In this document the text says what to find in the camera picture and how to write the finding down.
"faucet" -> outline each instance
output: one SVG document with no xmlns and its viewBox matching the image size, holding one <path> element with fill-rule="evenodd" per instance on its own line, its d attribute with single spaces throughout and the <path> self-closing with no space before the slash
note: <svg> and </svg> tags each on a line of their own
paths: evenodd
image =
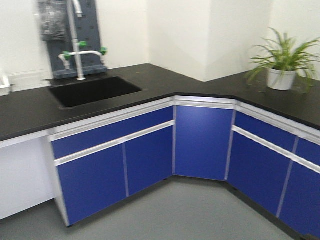
<svg viewBox="0 0 320 240">
<path fill-rule="evenodd" d="M 98 57 L 100 57 L 100 61 L 101 64 L 104 64 L 104 59 L 103 56 L 106 54 L 107 50 L 105 47 L 102 47 L 100 51 L 79 51 L 78 54 L 80 55 L 85 55 L 85 54 L 95 54 Z M 58 57 L 59 59 L 63 62 L 64 68 L 65 69 L 70 69 L 70 57 L 71 56 L 75 56 L 76 53 L 75 52 L 68 52 L 68 51 L 64 51 L 62 54 L 60 54 Z"/>
<path fill-rule="evenodd" d="M 73 12 L 73 5 L 75 8 L 75 13 L 78 18 L 82 18 L 82 10 L 79 3 L 79 0 L 67 0 L 67 13 L 69 17 L 69 25 L 70 25 L 70 31 L 71 31 L 71 40 L 72 40 L 72 46 L 74 51 L 74 57 L 75 57 L 75 65 L 76 65 L 76 71 L 78 74 L 78 80 L 85 80 L 84 77 L 84 71 L 82 69 L 82 62 L 81 62 L 81 56 L 79 54 L 79 41 L 77 37 L 77 31 L 76 31 L 76 23 L 74 19 L 74 12 Z"/>
<path fill-rule="evenodd" d="M 0 68 L 0 96 L 9 94 L 10 87 L 11 87 L 11 84 L 9 82 L 7 74 L 5 73 L 5 71 L 3 71 Z"/>
</svg>

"blue drawer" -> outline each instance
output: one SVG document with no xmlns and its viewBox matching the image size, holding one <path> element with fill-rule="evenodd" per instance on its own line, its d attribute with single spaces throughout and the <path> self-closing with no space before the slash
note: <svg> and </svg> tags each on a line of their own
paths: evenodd
<svg viewBox="0 0 320 240">
<path fill-rule="evenodd" d="M 56 159 L 173 120 L 173 107 L 102 126 L 52 142 Z"/>
<path fill-rule="evenodd" d="M 237 112 L 235 125 L 285 150 L 293 150 L 296 136 L 264 121 Z"/>
</svg>

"corner cabinet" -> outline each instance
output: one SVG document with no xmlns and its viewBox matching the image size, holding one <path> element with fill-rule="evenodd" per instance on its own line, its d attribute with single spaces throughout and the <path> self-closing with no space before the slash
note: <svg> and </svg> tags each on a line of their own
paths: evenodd
<svg viewBox="0 0 320 240">
<path fill-rule="evenodd" d="M 67 226 L 172 175 L 170 99 L 77 125 L 57 128 L 49 136 L 56 199 Z"/>
<path fill-rule="evenodd" d="M 224 180 L 234 104 L 180 100 L 176 107 L 175 175 Z"/>
<path fill-rule="evenodd" d="M 320 131 L 232 99 L 175 96 L 50 130 L 70 226 L 172 175 L 226 181 L 320 237 Z"/>
</svg>

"pipe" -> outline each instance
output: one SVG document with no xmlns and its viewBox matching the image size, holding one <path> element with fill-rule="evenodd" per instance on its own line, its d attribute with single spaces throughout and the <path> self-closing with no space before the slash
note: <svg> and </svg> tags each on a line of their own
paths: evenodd
<svg viewBox="0 0 320 240">
<path fill-rule="evenodd" d="M 73 1 L 73 5 L 74 5 L 74 8 L 75 8 L 75 14 L 78 18 L 82 18 L 82 10 L 81 10 L 81 6 L 80 6 L 80 3 L 79 3 L 79 0 L 72 0 Z"/>
<path fill-rule="evenodd" d="M 100 61 L 101 61 L 102 64 L 105 63 L 105 61 L 103 60 L 103 55 L 102 55 L 102 53 L 99 52 L 99 51 L 92 51 L 92 50 L 90 50 L 90 51 L 79 51 L 78 54 L 79 54 L 79 55 L 95 54 L 95 55 L 97 55 L 97 56 L 100 57 Z M 75 52 L 69 52 L 69 55 L 70 55 L 70 56 L 75 56 L 76 53 L 75 53 Z M 65 55 L 62 53 L 62 54 L 60 54 L 58 57 L 59 57 L 59 59 L 60 59 L 61 61 L 63 61 L 63 65 L 64 65 L 65 69 L 70 69 L 70 62 L 65 59 Z"/>
<path fill-rule="evenodd" d="M 70 31 L 71 31 L 71 38 L 72 38 L 72 45 L 73 45 L 73 51 L 75 52 L 75 65 L 76 65 L 76 71 L 78 73 L 78 80 L 85 80 L 84 77 L 84 71 L 82 69 L 82 62 L 81 57 L 79 54 L 79 41 L 77 37 L 77 31 L 76 31 L 76 23 L 74 19 L 74 11 L 73 11 L 73 5 L 75 7 L 76 14 L 78 18 L 82 17 L 82 11 L 81 6 L 79 4 L 78 0 L 67 0 L 67 12 L 69 17 L 69 25 L 70 25 Z"/>
</svg>

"gooseneck faucet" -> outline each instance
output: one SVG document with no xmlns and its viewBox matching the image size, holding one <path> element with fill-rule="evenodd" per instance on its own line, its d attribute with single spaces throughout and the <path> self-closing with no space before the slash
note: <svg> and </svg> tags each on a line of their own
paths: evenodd
<svg viewBox="0 0 320 240">
<path fill-rule="evenodd" d="M 74 51 L 74 58 L 75 58 L 75 65 L 76 65 L 76 71 L 78 74 L 78 80 L 85 80 L 84 77 L 84 71 L 82 69 L 82 62 L 81 62 L 81 56 L 79 54 L 79 41 L 77 37 L 77 31 L 76 31 L 76 23 L 74 19 L 74 12 L 73 12 L 73 5 L 75 8 L 75 13 L 78 18 L 82 18 L 82 10 L 79 3 L 79 0 L 67 0 L 67 13 L 69 17 L 69 25 L 70 25 L 70 31 L 71 31 L 71 38 L 72 38 L 72 46 Z"/>
</svg>

